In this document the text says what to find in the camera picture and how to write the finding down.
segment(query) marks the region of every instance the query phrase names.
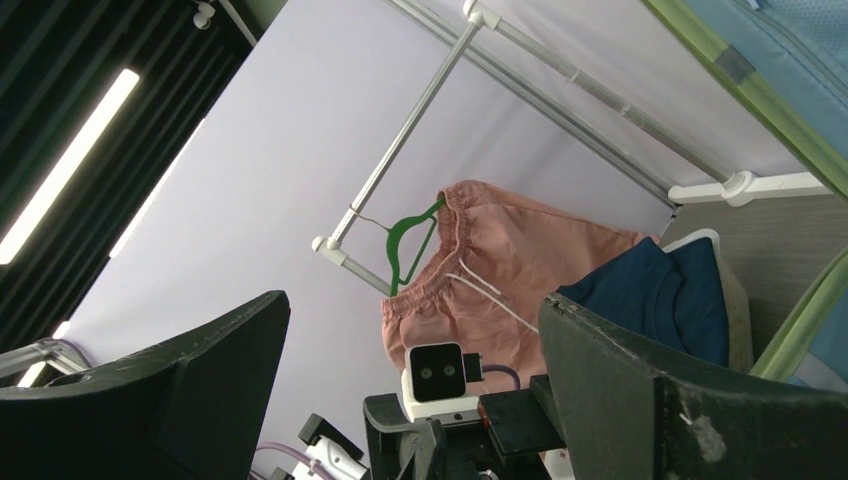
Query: fluorescent tube light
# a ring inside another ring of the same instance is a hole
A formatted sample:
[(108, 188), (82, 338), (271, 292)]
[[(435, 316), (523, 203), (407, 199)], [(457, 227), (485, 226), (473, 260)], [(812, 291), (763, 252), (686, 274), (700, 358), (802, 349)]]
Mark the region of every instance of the fluorescent tube light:
[(121, 108), (124, 101), (138, 83), (138, 75), (131, 70), (124, 70), (118, 75), (115, 83), (100, 100), (97, 108), (83, 124), (77, 136), (56, 162), (56, 166), (35, 192), (23, 213), (12, 225), (9, 233), (0, 242), (0, 265), (8, 264), (15, 258), (18, 251), (26, 243), (38, 223), (50, 209), (71, 176), (88, 155), (88, 152), (100, 138), (103, 130), (109, 125), (112, 117)]
[[(67, 320), (60, 323), (59, 326), (56, 327), (56, 331), (53, 332), (53, 338), (59, 340), (60, 338), (64, 337), (65, 333), (68, 331), (69, 326), (70, 323), (68, 323)], [(38, 380), (39, 375), (41, 375), (41, 372), (44, 371), (44, 367), (46, 366), (46, 362), (38, 362), (33, 364), (31, 367), (29, 367), (27, 373), (25, 373), (24, 376), (21, 377), (21, 381), (18, 382), (18, 386), (21, 388), (31, 387), (32, 384), (35, 383), (36, 380)]]
[(147, 196), (147, 199), (141, 205), (141, 208), (139, 208), (138, 212), (136, 212), (135, 217), (133, 217), (130, 224), (127, 225), (127, 228), (124, 230), (124, 233), (122, 233), (121, 237), (118, 238), (118, 241), (115, 242), (115, 246), (112, 247), (112, 251), (109, 252), (109, 258), (115, 258), (115, 257), (118, 256), (119, 253), (121, 253), (121, 250), (124, 248), (124, 245), (126, 245), (127, 240), (130, 239), (130, 236), (132, 235), (133, 231), (135, 230), (135, 227), (137, 227), (138, 224), (141, 223), (141, 219), (144, 218), (144, 214), (147, 213), (147, 209), (150, 208), (150, 205), (153, 204), (153, 199), (156, 198), (156, 195), (159, 193), (159, 190), (162, 189), (162, 185), (165, 184), (165, 181), (168, 180), (168, 177), (171, 175), (171, 172), (174, 170), (174, 166), (176, 166), (177, 162), (180, 160), (180, 158), (183, 157), (183, 154), (185, 153), (186, 148), (189, 146), (191, 141), (194, 140), (194, 136), (197, 135), (197, 132), (200, 130), (200, 127), (203, 126), (203, 122), (205, 122), (205, 121), (206, 121), (206, 119), (204, 118), (203, 120), (200, 121), (200, 123), (197, 124), (197, 127), (194, 129), (194, 131), (188, 137), (188, 140), (186, 140), (186, 143), (183, 145), (183, 148), (181, 148), (179, 153), (177, 153), (177, 156), (174, 157), (174, 161), (171, 162), (171, 165), (168, 167), (167, 170), (165, 170), (165, 173), (162, 175), (162, 178), (160, 178), (159, 182), (156, 184), (156, 186), (153, 187), (153, 191), (150, 192), (150, 195)]

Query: green hanger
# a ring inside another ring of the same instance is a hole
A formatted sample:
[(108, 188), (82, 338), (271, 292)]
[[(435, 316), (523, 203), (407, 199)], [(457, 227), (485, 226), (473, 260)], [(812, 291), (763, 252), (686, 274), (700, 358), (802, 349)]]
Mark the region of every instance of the green hanger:
[[(412, 274), (414, 274), (415, 269), (418, 268), (418, 262), (421, 261), (421, 256), (424, 255), (424, 250), (427, 248), (427, 244), (430, 243), (430, 237), (433, 236), (433, 232), (436, 230), (436, 226), (438, 224), (435, 215), (436, 211), (442, 208), (444, 204), (445, 197), (440, 196), (436, 203), (427, 209), (426, 212), (418, 215), (417, 217), (402, 218), (388, 230), (389, 237), (386, 239), (386, 255), (389, 257), (389, 265), (392, 266), (392, 283), (390, 292), (392, 297), (397, 295), (399, 285), (409, 285), (409, 282), (412, 280)], [(415, 261), (412, 262), (412, 268), (410, 268), (409, 272), (407, 272), (406, 278), (400, 278), (400, 257), (398, 255), (400, 239), (403, 238), (403, 235), (409, 231), (409, 229), (421, 225), (427, 220), (431, 220), (433, 224), (430, 226), (427, 236), (424, 237), (424, 243), (418, 250), (418, 255), (415, 257)]]

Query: wooden floor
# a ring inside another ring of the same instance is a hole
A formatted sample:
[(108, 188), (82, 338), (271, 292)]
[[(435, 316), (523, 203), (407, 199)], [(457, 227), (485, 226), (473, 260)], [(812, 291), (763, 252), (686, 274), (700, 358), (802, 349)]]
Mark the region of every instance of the wooden floor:
[(824, 267), (848, 246), (848, 202), (834, 195), (688, 205), (663, 235), (700, 228), (721, 236), (723, 256), (748, 292), (754, 358)]

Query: wall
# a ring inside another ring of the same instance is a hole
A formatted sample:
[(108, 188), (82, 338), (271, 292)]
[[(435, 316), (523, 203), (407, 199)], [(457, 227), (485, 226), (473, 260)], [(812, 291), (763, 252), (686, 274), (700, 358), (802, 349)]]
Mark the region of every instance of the wall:
[[(462, 28), (464, 0), (419, 0)], [(481, 0), (661, 124), (734, 171), (804, 171), (638, 0)], [(629, 151), (670, 184), (711, 179), (569, 84), (509, 40), (484, 29), (475, 41)]]
[[(362, 399), (399, 383), (380, 338), (380, 295), (310, 243), (332, 232), (447, 52), (382, 0), (291, 1), (67, 338), (105, 362), (283, 289), (293, 317), (263, 440), (294, 443), (317, 412), (364, 446)], [(462, 61), (365, 213), (384, 223), (418, 214), (465, 178), (621, 227), (657, 232), (670, 215)], [(359, 222), (346, 249), (386, 274), (384, 235)], [(265, 473), (280, 461), (257, 456)]]

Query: zipper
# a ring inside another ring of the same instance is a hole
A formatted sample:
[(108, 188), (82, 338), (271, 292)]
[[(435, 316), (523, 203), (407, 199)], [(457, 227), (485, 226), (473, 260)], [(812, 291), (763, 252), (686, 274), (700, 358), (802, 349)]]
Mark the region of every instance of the zipper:
[(733, 3), (736, 4), (737, 8), (743, 9), (746, 13), (754, 16), (759, 21), (768, 25), (772, 30), (782, 35), (783, 38), (789, 41), (798, 52), (804, 57), (805, 60), (813, 64), (821, 73), (824, 75), (827, 80), (833, 85), (836, 90), (839, 91), (843, 95), (843, 98), (848, 98), (848, 86), (839, 78), (838, 75), (833, 73), (833, 70), (830, 69), (824, 62), (822, 62), (816, 54), (810, 51), (809, 47), (804, 44), (791, 30), (786, 28), (782, 22), (770, 17), (769, 15), (761, 12), (758, 9), (755, 9), (751, 4), (750, 0), (732, 0)]

